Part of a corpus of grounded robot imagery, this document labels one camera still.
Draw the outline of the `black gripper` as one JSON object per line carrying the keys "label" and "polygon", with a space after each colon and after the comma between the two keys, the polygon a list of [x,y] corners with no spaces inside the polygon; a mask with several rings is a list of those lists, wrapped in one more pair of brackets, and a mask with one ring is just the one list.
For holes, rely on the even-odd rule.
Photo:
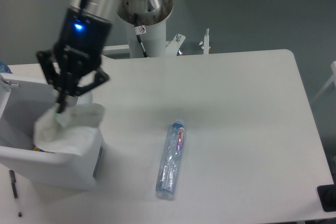
{"label": "black gripper", "polygon": [[[54,53],[51,50],[36,53],[47,83],[59,92],[57,113],[65,111],[68,97],[79,97],[110,80],[100,65],[101,53],[111,28],[109,20],[86,12],[80,16],[78,9],[68,8]],[[54,66],[57,62],[59,72]],[[92,80],[86,84],[80,82],[82,77],[74,74],[92,71]]]}

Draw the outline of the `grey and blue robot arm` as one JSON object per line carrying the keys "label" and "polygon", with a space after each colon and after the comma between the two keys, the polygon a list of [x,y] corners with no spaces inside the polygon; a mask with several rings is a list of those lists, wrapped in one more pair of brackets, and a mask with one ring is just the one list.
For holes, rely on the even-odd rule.
{"label": "grey and blue robot arm", "polygon": [[172,10],[173,0],[70,0],[53,48],[36,54],[47,83],[58,92],[57,113],[66,109],[68,97],[109,80],[102,52],[117,17],[125,23],[132,58],[164,57]]}

